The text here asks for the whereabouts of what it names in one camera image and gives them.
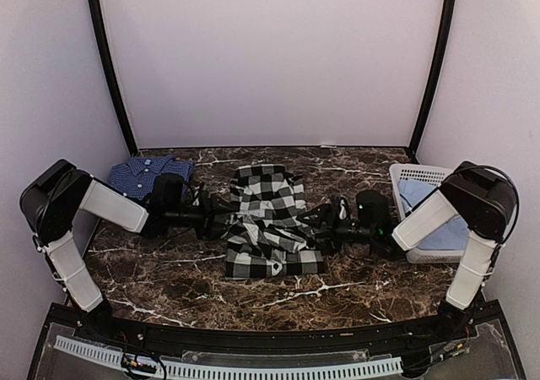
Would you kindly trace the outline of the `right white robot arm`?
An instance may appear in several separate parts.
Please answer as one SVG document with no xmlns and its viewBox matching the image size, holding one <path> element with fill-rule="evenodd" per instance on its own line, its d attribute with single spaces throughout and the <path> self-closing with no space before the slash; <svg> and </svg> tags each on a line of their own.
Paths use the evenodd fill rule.
<svg viewBox="0 0 540 380">
<path fill-rule="evenodd" d="M 455 170 L 394 164 L 389 172 L 400 218 L 397 225 L 391 222 L 386 198 L 374 190 L 357 194 L 354 219 L 342 198 L 297 219 L 314 229 L 324 252 L 361 243 L 381 258 L 396 260 L 429 244 L 427 257 L 450 257 L 458 265 L 456 275 L 430 324 L 431 334 L 447 341 L 473 320 L 478 294 L 516 227 L 518 190 L 503 171 L 470 161 Z"/>
</svg>

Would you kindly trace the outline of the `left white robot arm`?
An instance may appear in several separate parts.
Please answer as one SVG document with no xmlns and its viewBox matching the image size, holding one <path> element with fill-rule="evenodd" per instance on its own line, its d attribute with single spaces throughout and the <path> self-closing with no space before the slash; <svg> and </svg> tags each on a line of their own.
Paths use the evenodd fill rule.
<svg viewBox="0 0 540 380">
<path fill-rule="evenodd" d="M 110 318 L 111 305 L 78 250 L 73 234 L 78 212 L 148 238 L 178 227 L 194 230 L 199 239 L 214 239 L 226 231 L 222 216 L 238 210 L 172 173 L 158 176 L 143 199 L 129 198 L 67 160 L 57 161 L 37 177 L 21 194 L 19 207 L 33 232 L 37 252 L 44 253 L 54 279 L 87 317 L 86 329 L 101 343 L 113 342 L 119 325 Z"/>
</svg>

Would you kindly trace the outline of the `black white plaid shirt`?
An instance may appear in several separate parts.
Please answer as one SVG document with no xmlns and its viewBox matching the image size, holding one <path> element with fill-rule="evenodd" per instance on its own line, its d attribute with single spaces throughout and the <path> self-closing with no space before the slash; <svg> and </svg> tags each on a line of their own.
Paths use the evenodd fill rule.
<svg viewBox="0 0 540 380">
<path fill-rule="evenodd" d="M 280 164 L 241 166 L 229 183 L 229 198 L 237 211 L 223 235 L 226 279 L 326 272 L 312 228 L 297 220 L 307 211 L 302 176 Z"/>
</svg>

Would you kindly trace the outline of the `blue checked shirt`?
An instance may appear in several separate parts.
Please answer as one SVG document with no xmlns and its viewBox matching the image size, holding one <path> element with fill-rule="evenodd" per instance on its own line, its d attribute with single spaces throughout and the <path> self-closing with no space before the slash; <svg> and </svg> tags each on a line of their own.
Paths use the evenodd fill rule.
<svg viewBox="0 0 540 380">
<path fill-rule="evenodd" d="M 143 200 L 153 191 L 157 177 L 175 174 L 189 182 L 194 170 L 194 162 L 177 160 L 174 155 L 132 157 L 111 168 L 108 184 L 128 198 Z"/>
</svg>

